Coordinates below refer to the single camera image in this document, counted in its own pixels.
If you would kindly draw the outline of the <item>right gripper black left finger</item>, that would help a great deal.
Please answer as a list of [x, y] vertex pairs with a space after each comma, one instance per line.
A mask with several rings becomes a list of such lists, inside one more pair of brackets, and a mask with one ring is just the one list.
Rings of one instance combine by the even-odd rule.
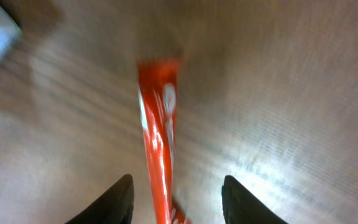
[[66, 224], [131, 224], [133, 211], [134, 181], [126, 174]]

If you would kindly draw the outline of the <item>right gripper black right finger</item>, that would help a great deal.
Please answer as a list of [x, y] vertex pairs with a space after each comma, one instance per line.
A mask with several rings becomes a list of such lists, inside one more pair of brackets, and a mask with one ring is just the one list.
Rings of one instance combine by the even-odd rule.
[[221, 195], [225, 224], [287, 224], [231, 175], [225, 176]]

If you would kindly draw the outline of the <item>red coffee stick sachet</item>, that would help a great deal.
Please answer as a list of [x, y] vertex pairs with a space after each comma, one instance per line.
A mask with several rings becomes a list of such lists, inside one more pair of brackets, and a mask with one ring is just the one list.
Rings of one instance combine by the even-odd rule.
[[172, 195], [179, 65], [172, 58], [137, 65], [140, 120], [158, 224], [191, 223]]

